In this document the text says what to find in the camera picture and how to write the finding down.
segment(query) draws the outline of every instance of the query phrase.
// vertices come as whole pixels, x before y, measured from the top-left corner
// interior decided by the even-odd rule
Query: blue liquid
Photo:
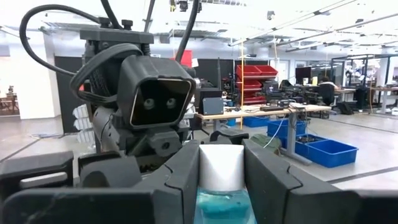
[[[248,193],[198,190],[194,224],[255,224]]]

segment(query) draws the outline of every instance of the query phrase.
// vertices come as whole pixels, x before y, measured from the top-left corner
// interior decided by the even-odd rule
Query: bottle
[[[194,224],[255,224],[248,193],[198,189]]]
[[[244,148],[201,145],[194,224],[254,224],[244,186]]]

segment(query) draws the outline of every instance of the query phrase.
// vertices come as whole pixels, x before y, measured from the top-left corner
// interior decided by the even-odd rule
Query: white bottle cap
[[[216,192],[244,188],[244,147],[200,145],[199,186]]]

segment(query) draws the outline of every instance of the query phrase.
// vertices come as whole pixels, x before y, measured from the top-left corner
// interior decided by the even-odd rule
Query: concrete floor
[[[266,128],[246,128],[249,134],[266,133]],[[359,148],[356,163],[327,169],[317,164],[293,165],[329,181],[342,189],[398,189],[398,117],[356,114],[335,115],[329,120],[313,118],[308,132]],[[0,162],[52,152],[72,150],[75,157],[92,153],[89,144],[80,144],[76,136],[38,140],[35,134],[60,134],[60,118],[21,121],[18,117],[0,118]],[[195,139],[205,138],[195,131]]]

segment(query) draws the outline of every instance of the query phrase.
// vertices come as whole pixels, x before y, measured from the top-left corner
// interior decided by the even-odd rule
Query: robot eye
[[[175,98],[170,98],[169,100],[167,100],[167,108],[168,109],[173,109],[173,108],[175,108],[175,103],[176,103],[176,100],[175,100]]]
[[[145,110],[152,110],[155,108],[155,101],[154,99],[146,99],[144,102]]]

